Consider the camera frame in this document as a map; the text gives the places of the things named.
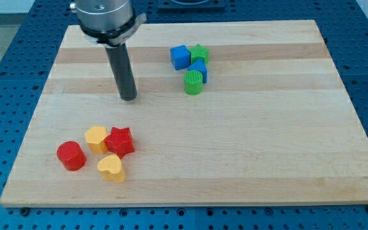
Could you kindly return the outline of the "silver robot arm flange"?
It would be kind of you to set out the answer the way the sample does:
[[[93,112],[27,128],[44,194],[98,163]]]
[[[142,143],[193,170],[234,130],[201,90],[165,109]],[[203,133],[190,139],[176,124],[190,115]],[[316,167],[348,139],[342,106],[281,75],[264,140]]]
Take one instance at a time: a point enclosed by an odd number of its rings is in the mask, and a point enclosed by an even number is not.
[[[88,40],[109,49],[123,45],[147,21],[131,0],[73,0],[70,9]]]

